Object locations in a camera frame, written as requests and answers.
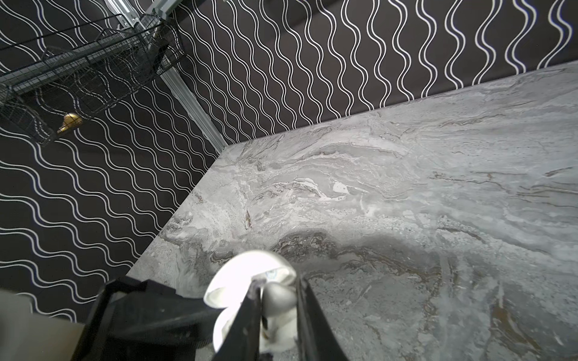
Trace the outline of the brass fitting in basket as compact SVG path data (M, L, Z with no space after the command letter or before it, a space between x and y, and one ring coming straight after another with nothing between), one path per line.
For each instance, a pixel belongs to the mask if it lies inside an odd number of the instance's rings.
M75 113L68 113L63 117L63 123L57 130L57 135L63 135L70 132L78 127L82 126L84 123L83 118Z

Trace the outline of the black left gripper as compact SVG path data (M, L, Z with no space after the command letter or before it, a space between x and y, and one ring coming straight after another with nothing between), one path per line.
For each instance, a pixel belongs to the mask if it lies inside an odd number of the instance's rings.
M194 360L220 310L156 281L121 277L100 291L73 360Z

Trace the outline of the white earbud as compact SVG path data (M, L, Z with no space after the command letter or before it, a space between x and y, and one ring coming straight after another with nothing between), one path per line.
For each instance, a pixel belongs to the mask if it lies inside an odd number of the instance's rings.
M262 293L262 324L274 331L294 323L297 318L297 291L293 286L271 282Z

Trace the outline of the white earbud charging case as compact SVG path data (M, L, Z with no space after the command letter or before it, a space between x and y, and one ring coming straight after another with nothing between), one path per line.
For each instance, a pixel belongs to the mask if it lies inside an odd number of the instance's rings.
M251 282L265 280L295 287L297 271L284 257L272 251L246 251L225 263L212 278L203 301L221 310L213 329L212 344L218 351L245 299ZM265 330L261 321L260 353L281 353L296 346L297 319L274 331Z

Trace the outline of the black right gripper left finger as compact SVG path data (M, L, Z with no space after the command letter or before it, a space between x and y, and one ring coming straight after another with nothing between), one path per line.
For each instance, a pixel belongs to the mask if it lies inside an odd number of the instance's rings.
M260 359L262 288L263 280L251 282L230 331L213 356L213 361Z

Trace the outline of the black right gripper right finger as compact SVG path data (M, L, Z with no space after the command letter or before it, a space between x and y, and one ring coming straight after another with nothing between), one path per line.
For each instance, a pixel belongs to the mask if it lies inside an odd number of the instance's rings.
M303 276L296 282L297 347L300 360L347 361L319 305L312 287Z

